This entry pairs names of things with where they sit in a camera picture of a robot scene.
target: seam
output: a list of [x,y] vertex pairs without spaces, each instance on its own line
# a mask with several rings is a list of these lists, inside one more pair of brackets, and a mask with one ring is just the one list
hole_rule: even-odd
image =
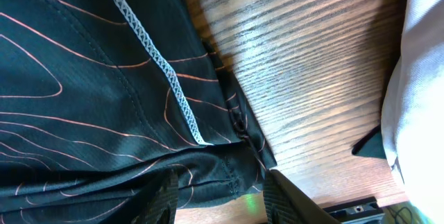
[[228,186],[230,187],[229,190],[230,190],[231,196],[232,196],[233,199],[235,199],[236,197],[234,195],[234,188],[233,188],[232,178],[230,176],[230,170],[227,167],[227,164],[225,163],[226,159],[227,159],[227,157],[224,157],[222,159],[222,167],[224,168],[223,172],[225,172],[225,177],[227,178],[227,181],[229,182]]
[[[79,36],[81,36],[87,43],[88,43],[88,45],[89,45],[89,47],[91,48],[91,50],[93,50],[93,52],[96,54],[96,56],[98,57],[98,58],[100,58],[103,62],[105,62],[105,59],[103,58],[103,56],[105,56],[108,60],[106,60],[106,61],[108,61],[108,62],[111,62],[113,65],[116,65],[111,59],[110,59],[110,57],[108,56],[108,55],[106,55],[106,53],[102,50],[102,48],[94,41],[94,38],[90,35],[90,33],[86,30],[86,28],[80,23],[80,21],[77,19],[77,17],[76,16],[74,16],[71,12],[69,12],[66,8],[64,8],[63,6],[60,6],[60,8],[58,8],[58,7],[55,7],[55,5],[53,5],[52,3],[50,3],[49,1],[47,1],[47,0],[40,0],[40,1],[43,1],[45,4],[47,4],[48,6],[50,6],[51,8],[53,8],[56,12],[58,12],[58,14],[71,26],[71,28],[79,35]],[[69,15],[70,17],[73,17],[75,20],[76,20],[76,23],[83,29],[83,31],[86,33],[86,35],[84,34],[84,33],[81,33],[80,32],[80,30],[78,30],[77,29],[77,27],[75,27],[74,25],[73,25],[73,21],[72,20],[69,20],[69,19],[67,19],[67,17],[65,16],[65,15]],[[138,97],[138,95],[137,95],[137,92],[136,92],[136,90],[134,89],[134,87],[129,83],[129,81],[128,81],[128,79],[125,77],[125,75],[123,74],[123,72],[120,70],[120,68],[117,68],[117,70],[119,70],[119,73],[120,73],[120,75],[121,76],[119,76],[119,74],[117,74],[114,70],[111,70],[110,72],[111,72],[111,74],[113,74],[114,75],[114,77],[116,77],[118,80],[119,80],[119,82],[123,85],[123,87],[125,88],[125,90],[126,90],[126,93],[127,93],[127,95],[129,96],[129,98],[130,98],[130,100],[131,100],[131,103],[132,103],[132,105],[133,105],[133,109],[134,109],[134,111],[135,111],[135,114],[136,114],[136,117],[137,117],[137,119],[139,120],[139,123],[140,123],[140,125],[141,125],[141,127],[142,127],[142,130],[143,129],[145,129],[145,125],[142,123],[142,117],[140,116],[140,114],[142,114],[142,116],[144,117],[144,121],[146,122],[146,125],[155,133],[155,135],[156,135],[156,137],[157,137],[157,139],[159,139],[159,140],[162,140],[161,138],[160,138],[160,136],[158,135],[158,133],[151,127],[151,125],[148,123],[148,121],[146,120],[146,115],[145,115],[145,112],[143,111],[143,107],[140,105],[140,103],[139,103],[139,101],[140,101],[140,98]],[[128,88],[128,86],[126,85],[126,84],[128,84],[128,85],[130,85],[131,87],[132,87],[132,89],[135,91],[135,93],[134,93],[134,95],[137,97],[137,100],[138,100],[138,102],[137,102],[137,106],[141,109],[141,111],[142,112],[139,112],[139,110],[136,108],[136,103],[135,103],[135,100],[134,100],[134,98],[133,98],[133,95],[132,95],[132,93],[130,92],[130,89]]]
[[228,157],[223,158],[223,165],[226,168],[227,171],[227,177],[230,179],[230,188],[231,188],[231,194],[234,199],[239,197],[239,181],[236,176],[234,176],[234,169],[231,167],[230,162],[228,161]]
[[133,29],[137,38],[139,38],[146,52],[152,57],[153,61],[158,65],[158,67],[166,76],[166,79],[171,86],[171,90],[174,92],[174,96],[180,106],[182,115],[185,117],[185,121],[187,122],[188,128],[191,131],[191,135],[193,136],[193,138],[198,144],[212,145],[203,140],[199,132],[194,113],[191,110],[188,101],[185,98],[185,95],[183,94],[178,76],[176,75],[173,67],[163,58],[162,54],[160,54],[160,52],[157,50],[149,34],[145,31],[145,28],[142,26],[142,23],[138,20],[131,7],[126,3],[126,0],[113,1],[122,15],[125,17],[128,24]]

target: wooden surface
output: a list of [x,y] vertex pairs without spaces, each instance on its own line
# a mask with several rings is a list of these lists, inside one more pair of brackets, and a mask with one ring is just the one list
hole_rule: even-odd
[[[351,156],[378,124],[406,0],[187,0],[236,74],[278,169],[321,207],[406,200],[384,160]],[[255,202],[256,208],[248,203]],[[176,223],[260,223],[262,196],[186,209]]]

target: black object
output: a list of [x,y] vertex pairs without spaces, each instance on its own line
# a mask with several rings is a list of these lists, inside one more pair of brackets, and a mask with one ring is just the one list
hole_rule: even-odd
[[347,224],[373,224],[380,223],[384,212],[377,205],[375,197],[356,200],[324,209],[336,220]]
[[[402,215],[401,215],[401,212],[403,211],[403,210],[407,210],[407,212],[409,213],[409,215],[410,215],[410,221],[408,222],[408,221],[406,221],[405,219],[404,219],[404,217],[402,217]],[[400,217],[400,219],[402,220],[402,222],[404,223],[404,224],[408,224],[408,223],[410,223],[410,224],[413,224],[414,223],[414,221],[415,221],[415,219],[414,219],[414,217],[413,217],[413,214],[411,213],[411,210],[408,208],[408,207],[401,207],[399,210],[397,210],[397,211],[395,211],[394,209],[392,209],[391,207],[387,207],[387,210],[388,210],[388,212],[390,213],[390,215],[393,217],[393,220],[395,220],[395,224],[399,224],[400,222],[398,221],[398,217]]]
[[173,224],[178,207],[178,176],[164,172],[101,224]]
[[321,209],[279,171],[267,171],[264,202],[268,224],[378,224],[384,212],[374,197]]
[[339,223],[279,171],[267,171],[264,202],[269,224]]
[[352,154],[360,157],[387,159],[382,143],[381,126],[372,129],[365,137],[359,140],[353,146]]

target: black fabric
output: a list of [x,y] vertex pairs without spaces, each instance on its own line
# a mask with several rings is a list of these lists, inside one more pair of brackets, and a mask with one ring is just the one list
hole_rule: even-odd
[[377,126],[359,140],[353,146],[352,154],[360,157],[387,159],[382,143],[381,126]]
[[159,173],[156,178],[116,210],[101,224],[173,224],[178,204],[178,176],[173,172]]
[[203,139],[112,0],[0,0],[0,218],[98,223],[174,169],[179,207],[262,189],[275,166],[185,0],[126,0],[178,74]]

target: black cable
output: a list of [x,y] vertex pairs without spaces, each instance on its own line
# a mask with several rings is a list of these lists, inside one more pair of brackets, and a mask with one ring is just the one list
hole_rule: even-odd
[[387,207],[387,209],[389,210],[390,215],[393,217],[393,219],[395,219],[395,224],[400,224],[400,223],[398,222],[398,217],[401,218],[401,220],[402,220],[402,222],[403,222],[404,224],[409,224],[409,223],[406,222],[406,221],[404,220],[404,218],[400,215],[401,212],[402,212],[402,210],[406,209],[406,210],[409,212],[409,214],[410,214],[410,224],[413,224],[413,214],[411,213],[411,210],[410,210],[408,207],[401,207],[401,208],[400,208],[399,210],[397,210],[396,212],[395,212],[395,210],[393,210],[391,207]]

